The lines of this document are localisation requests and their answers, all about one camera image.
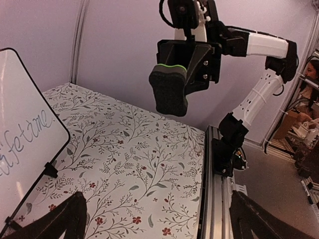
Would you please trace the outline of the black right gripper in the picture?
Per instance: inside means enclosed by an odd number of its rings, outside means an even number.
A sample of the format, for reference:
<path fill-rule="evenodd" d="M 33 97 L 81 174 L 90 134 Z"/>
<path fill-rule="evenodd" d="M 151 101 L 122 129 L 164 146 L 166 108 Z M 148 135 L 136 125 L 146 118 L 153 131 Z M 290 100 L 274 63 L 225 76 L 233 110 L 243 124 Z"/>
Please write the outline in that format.
<path fill-rule="evenodd" d="M 157 43 L 157 64 L 181 65 L 187 70 L 185 96 L 206 90 L 211 81 L 219 80 L 222 44 L 216 39 L 219 25 L 216 4 L 213 0 L 200 1 L 207 8 L 206 17 L 211 18 L 205 24 L 207 42 L 163 39 Z M 161 0 L 159 14 L 174 29 L 172 19 L 167 19 L 163 12 L 163 5 Z"/>

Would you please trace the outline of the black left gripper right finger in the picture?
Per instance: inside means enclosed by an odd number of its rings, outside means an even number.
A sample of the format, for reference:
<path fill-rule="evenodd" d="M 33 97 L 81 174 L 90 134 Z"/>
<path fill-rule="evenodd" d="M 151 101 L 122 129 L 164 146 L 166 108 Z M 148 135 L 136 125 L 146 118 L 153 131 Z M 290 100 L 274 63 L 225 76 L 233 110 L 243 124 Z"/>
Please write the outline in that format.
<path fill-rule="evenodd" d="M 230 218 L 235 239 L 311 239 L 312 237 L 279 220 L 239 191 L 232 192 Z"/>

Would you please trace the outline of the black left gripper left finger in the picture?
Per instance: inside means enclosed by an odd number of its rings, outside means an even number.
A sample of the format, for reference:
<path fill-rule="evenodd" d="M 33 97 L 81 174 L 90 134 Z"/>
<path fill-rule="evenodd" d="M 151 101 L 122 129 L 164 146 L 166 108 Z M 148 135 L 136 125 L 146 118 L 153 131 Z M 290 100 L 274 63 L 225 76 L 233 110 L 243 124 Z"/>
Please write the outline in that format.
<path fill-rule="evenodd" d="M 5 236 L 6 239 L 83 239 L 87 204 L 82 192 L 76 192 L 48 214 Z"/>

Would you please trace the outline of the green black whiteboard eraser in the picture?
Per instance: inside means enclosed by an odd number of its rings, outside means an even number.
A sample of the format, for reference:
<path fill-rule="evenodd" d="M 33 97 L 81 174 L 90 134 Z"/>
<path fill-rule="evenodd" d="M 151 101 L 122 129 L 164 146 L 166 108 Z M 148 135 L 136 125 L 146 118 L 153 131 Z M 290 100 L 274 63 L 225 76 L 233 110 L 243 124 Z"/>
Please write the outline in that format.
<path fill-rule="evenodd" d="M 187 113 L 185 96 L 187 70 L 181 65 L 157 64 L 154 66 L 149 83 L 153 89 L 156 111 L 163 115 L 183 117 Z"/>

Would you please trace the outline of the white whiteboard black frame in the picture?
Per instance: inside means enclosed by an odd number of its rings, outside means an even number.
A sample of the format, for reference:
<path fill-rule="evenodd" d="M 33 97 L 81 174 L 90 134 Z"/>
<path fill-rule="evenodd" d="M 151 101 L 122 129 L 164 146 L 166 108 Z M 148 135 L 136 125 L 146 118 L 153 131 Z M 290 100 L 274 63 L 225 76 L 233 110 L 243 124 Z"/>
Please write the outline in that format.
<path fill-rule="evenodd" d="M 70 141 L 70 133 L 17 51 L 0 51 L 0 229 L 17 212 Z"/>

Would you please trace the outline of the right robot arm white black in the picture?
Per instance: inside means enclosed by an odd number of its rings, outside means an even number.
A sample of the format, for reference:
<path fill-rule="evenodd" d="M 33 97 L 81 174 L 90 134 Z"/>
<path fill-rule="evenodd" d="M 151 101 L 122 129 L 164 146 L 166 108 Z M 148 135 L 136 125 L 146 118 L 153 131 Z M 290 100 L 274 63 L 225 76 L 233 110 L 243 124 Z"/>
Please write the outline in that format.
<path fill-rule="evenodd" d="M 213 172 L 231 177 L 233 170 L 243 170 L 246 163 L 237 155 L 251 132 L 251 125 L 271 96 L 277 95 L 291 81 L 298 68 L 295 42 L 261 31 L 223 23 L 217 8 L 225 16 L 254 21 L 261 9 L 250 0 L 170 0 L 174 39 L 157 44 L 157 64 L 149 82 L 156 100 L 156 110 L 164 115 L 183 117 L 187 113 L 187 95 L 208 89 L 218 82 L 221 57 L 265 57 L 263 66 L 227 66 L 234 78 L 233 89 L 241 103 L 220 122 L 220 139 L 208 146 L 213 149 L 209 160 Z"/>

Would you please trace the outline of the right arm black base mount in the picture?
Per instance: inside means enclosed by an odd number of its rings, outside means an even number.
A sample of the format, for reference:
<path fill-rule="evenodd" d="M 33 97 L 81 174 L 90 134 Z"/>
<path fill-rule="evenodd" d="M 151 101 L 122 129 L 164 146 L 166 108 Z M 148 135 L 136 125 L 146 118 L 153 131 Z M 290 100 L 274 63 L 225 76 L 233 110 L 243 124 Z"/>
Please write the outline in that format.
<path fill-rule="evenodd" d="M 246 154 L 242 147 L 234 148 L 222 140 L 212 140 L 213 171 L 223 177 L 233 177 L 234 169 L 247 169 Z"/>

